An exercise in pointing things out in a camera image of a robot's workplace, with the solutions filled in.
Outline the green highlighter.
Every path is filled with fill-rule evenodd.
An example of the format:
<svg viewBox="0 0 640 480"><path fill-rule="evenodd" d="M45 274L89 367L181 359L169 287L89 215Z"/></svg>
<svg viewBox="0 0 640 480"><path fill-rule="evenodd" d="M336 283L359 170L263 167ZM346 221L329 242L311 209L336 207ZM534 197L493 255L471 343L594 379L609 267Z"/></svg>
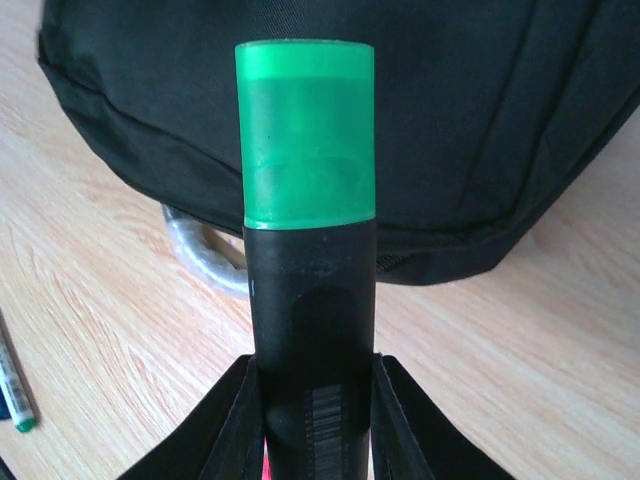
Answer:
<svg viewBox="0 0 640 480"><path fill-rule="evenodd" d="M235 50L244 247L276 479L368 475L376 275L374 50Z"/></svg>

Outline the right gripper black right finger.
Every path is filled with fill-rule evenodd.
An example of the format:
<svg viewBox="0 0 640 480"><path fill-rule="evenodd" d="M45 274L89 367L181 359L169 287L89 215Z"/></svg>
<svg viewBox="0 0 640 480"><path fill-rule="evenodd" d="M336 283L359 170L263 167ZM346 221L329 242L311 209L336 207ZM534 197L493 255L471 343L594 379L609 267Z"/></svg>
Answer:
<svg viewBox="0 0 640 480"><path fill-rule="evenodd" d="M510 479L444 415L400 362L373 361L371 443L377 479Z"/></svg>

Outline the green whiteboard marker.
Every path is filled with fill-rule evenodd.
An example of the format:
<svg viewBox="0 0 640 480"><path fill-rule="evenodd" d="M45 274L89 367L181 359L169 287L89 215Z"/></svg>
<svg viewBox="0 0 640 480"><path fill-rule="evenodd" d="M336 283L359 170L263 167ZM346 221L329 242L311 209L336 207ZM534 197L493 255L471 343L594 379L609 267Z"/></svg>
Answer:
<svg viewBox="0 0 640 480"><path fill-rule="evenodd" d="M10 346L4 315L1 315L1 391L15 428L23 434L31 432L37 425L37 416Z"/></svg>

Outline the pink highlighter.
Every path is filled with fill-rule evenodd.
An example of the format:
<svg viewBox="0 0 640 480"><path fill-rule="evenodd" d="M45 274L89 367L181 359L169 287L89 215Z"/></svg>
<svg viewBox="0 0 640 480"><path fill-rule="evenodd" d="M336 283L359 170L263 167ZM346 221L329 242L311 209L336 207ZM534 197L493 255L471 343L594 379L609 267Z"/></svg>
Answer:
<svg viewBox="0 0 640 480"><path fill-rule="evenodd" d="M262 480L271 480L272 479L272 469L268 451L268 440L267 437L264 437L264 456L263 456L263 466L262 466Z"/></svg>

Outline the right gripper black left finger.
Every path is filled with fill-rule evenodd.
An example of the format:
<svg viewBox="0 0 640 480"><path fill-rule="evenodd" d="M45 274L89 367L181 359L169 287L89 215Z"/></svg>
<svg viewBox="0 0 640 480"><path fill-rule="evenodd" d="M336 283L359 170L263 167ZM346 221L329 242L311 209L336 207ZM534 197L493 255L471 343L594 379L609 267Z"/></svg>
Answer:
<svg viewBox="0 0 640 480"><path fill-rule="evenodd" d="M264 425L255 358L242 355L122 479L260 479Z"/></svg>

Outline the black student bag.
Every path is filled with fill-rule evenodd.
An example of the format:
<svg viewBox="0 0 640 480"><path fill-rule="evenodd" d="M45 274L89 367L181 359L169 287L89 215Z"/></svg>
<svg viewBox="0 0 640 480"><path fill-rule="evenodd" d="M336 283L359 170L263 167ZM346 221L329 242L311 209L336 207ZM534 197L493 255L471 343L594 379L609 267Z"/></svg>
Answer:
<svg viewBox="0 0 640 480"><path fill-rule="evenodd" d="M375 50L377 278L494 268L639 104L635 1L47 1L65 114L169 221L239 236L234 49Z"/></svg>

